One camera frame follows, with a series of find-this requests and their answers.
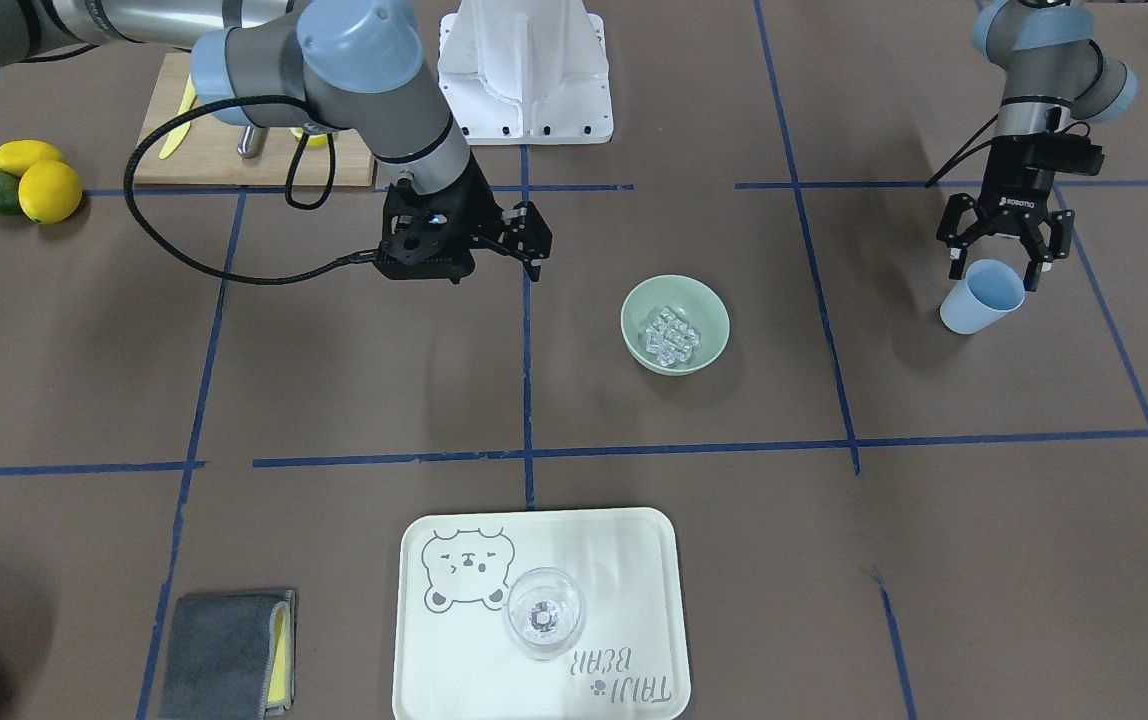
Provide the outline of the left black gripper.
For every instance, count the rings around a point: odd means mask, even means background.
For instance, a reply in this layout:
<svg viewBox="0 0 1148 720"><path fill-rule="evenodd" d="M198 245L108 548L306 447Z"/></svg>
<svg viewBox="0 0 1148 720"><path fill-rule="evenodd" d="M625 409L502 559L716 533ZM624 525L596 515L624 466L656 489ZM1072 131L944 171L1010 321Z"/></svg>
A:
<svg viewBox="0 0 1148 720"><path fill-rule="evenodd" d="M961 281L968 251L982 237L1025 237L1025 291L1035 292L1055 260L1071 255L1075 210L1050 214L1054 136L994 136L987 145L977 201L968 193L946 200L938 241L948 247L948 277Z"/></svg>

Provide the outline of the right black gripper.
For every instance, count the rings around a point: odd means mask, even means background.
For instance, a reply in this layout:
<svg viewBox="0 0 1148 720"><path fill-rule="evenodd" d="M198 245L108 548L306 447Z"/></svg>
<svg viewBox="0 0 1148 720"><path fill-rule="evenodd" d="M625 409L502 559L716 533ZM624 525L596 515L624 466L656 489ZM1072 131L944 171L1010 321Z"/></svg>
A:
<svg viewBox="0 0 1148 720"><path fill-rule="evenodd" d="M552 242L537 206L522 201L502 210L478 160L470 158L445 189L418 193L408 179L388 186L374 266L391 281L456 284L474 272L473 251L490 250L518 260L538 282Z"/></svg>

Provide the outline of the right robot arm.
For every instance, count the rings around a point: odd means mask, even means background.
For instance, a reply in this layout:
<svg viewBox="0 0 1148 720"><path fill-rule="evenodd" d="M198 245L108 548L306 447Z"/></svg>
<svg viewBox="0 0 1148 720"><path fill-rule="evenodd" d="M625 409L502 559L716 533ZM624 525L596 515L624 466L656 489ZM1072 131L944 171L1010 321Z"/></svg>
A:
<svg viewBox="0 0 1148 720"><path fill-rule="evenodd" d="M408 1L0 1L0 69L79 44L157 44L189 51L199 108L231 126L358 133L390 179L374 249L285 278L234 274L186 258L148 222L134 195L146 150L174 119L131 152L122 195L176 260L223 281L278 286L341 266L372 265L391 281L460 282L474 251L518 260L530 281L551 251L537 206L496 204L422 51Z"/></svg>

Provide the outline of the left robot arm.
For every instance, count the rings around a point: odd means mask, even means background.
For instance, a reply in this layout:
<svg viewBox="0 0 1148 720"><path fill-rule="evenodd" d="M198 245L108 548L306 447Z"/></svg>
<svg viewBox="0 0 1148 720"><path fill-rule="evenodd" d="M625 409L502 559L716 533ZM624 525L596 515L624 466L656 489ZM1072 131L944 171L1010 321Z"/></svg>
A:
<svg viewBox="0 0 1148 720"><path fill-rule="evenodd" d="M977 193L954 193L936 231L965 273L968 251L984 237L1016 240L1027 254L1022 284L1035 291L1055 261L1073 247L1076 212L1049 206L1058 175L1094 177L1103 147L1080 127L1115 119L1138 94L1138 76L1094 37L1094 15L1081 1L995 1L982 9L972 42L1003 69L1004 90L987 127L972 136L946 169L977 150L987 154Z"/></svg>

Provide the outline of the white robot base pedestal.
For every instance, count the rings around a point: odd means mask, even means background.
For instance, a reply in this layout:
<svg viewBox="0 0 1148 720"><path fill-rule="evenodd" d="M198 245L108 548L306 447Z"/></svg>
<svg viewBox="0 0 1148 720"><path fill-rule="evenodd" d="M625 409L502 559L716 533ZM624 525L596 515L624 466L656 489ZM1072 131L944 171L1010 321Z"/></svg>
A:
<svg viewBox="0 0 1148 720"><path fill-rule="evenodd" d="M582 1L463 1L439 41L440 87L470 146L614 137L606 28Z"/></svg>

